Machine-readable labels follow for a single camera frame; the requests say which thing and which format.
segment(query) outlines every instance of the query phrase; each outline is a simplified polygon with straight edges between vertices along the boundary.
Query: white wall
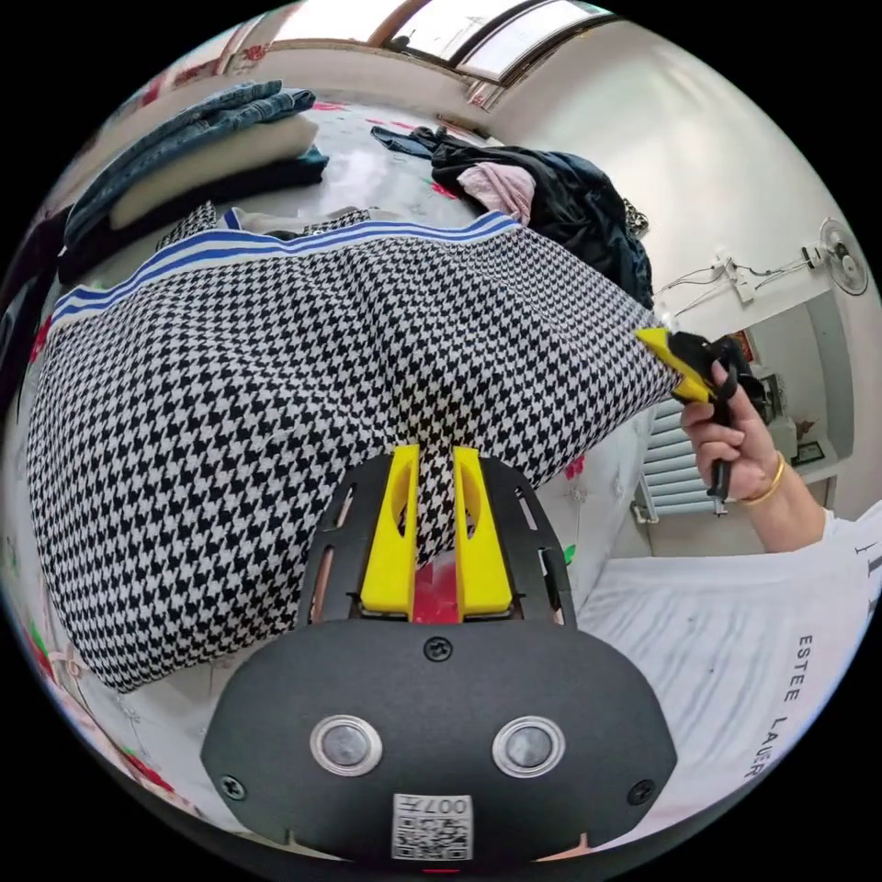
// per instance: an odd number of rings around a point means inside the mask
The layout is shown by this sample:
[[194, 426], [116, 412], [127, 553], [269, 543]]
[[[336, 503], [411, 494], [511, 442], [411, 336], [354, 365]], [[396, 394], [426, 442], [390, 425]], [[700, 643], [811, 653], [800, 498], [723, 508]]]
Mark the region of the white wall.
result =
[[[787, 136], [742, 92], [694, 56], [643, 28], [614, 22], [570, 41], [492, 111], [492, 133], [540, 150], [578, 153], [612, 177], [646, 213], [644, 244], [656, 288], [709, 266], [727, 248], [739, 263], [775, 268], [842, 217], [830, 192]], [[761, 288], [745, 311], [731, 297], [684, 314], [725, 334], [831, 287], [824, 274], [793, 273]], [[665, 296], [674, 308], [701, 288]], [[836, 510], [855, 517], [882, 498], [882, 302], [837, 292], [852, 353], [854, 455], [836, 482]]]
[[760, 376], [777, 374], [785, 386], [787, 415], [814, 420], [814, 435], [827, 434], [827, 393], [815, 328], [805, 306], [781, 312], [751, 327]]
[[119, 151], [185, 107], [237, 82], [273, 79], [282, 80], [288, 88], [310, 89], [320, 97], [338, 90], [358, 92], [396, 107], [413, 107], [487, 124], [487, 113], [466, 102], [464, 81], [431, 65], [361, 47], [331, 48], [325, 44], [273, 50], [246, 74], [211, 77], [182, 86], [102, 132], [95, 146], [62, 176], [51, 195], [52, 204], [61, 207], [70, 202]]

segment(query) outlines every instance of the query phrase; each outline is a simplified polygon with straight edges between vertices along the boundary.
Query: human hand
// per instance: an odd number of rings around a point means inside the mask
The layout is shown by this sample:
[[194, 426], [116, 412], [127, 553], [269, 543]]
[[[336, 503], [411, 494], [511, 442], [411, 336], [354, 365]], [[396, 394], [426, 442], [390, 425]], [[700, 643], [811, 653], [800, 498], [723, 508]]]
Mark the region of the human hand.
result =
[[[714, 380], [726, 381], [726, 371], [714, 363]], [[731, 428], [713, 422], [713, 404], [693, 402], [683, 410], [681, 426], [695, 449], [698, 471], [705, 484], [712, 483], [711, 468], [717, 459], [732, 464], [729, 496], [750, 500], [762, 496], [771, 486], [778, 471], [778, 452], [769, 430], [739, 386], [729, 399]]]

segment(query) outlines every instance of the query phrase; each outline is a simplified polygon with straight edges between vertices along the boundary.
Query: qr code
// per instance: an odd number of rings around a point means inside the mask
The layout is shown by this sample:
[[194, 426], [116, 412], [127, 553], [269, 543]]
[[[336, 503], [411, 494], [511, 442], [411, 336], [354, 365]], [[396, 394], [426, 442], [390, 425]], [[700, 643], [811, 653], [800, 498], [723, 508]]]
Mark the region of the qr code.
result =
[[471, 850], [470, 797], [395, 795], [393, 858], [404, 861], [468, 861]]

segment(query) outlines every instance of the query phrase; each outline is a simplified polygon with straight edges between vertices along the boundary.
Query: picture frame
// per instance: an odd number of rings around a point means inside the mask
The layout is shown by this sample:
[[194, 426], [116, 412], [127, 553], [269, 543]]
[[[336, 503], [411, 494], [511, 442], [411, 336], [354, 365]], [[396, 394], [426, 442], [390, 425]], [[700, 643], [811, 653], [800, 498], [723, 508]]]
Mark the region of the picture frame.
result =
[[824, 458], [824, 448], [817, 441], [806, 441], [798, 445], [797, 454], [790, 460], [790, 465], [807, 466]]
[[784, 397], [784, 389], [778, 375], [766, 374], [764, 377], [759, 377], [758, 379], [765, 388], [769, 420], [773, 420], [777, 416], [784, 416], [786, 400]]
[[741, 353], [747, 359], [747, 363], [749, 365], [753, 364], [756, 361], [756, 346], [753, 345], [753, 340], [751, 340], [747, 330], [736, 331], [729, 336], [738, 342], [738, 345], [741, 347]]

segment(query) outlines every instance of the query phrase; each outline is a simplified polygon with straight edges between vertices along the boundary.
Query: pink fabric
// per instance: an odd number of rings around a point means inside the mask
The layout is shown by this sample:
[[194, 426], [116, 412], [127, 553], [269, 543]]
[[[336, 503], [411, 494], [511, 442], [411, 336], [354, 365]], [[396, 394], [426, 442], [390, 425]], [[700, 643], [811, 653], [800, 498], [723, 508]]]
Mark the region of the pink fabric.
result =
[[490, 211], [501, 211], [527, 226], [536, 192], [533, 176], [517, 165], [477, 163], [457, 178], [463, 189]]

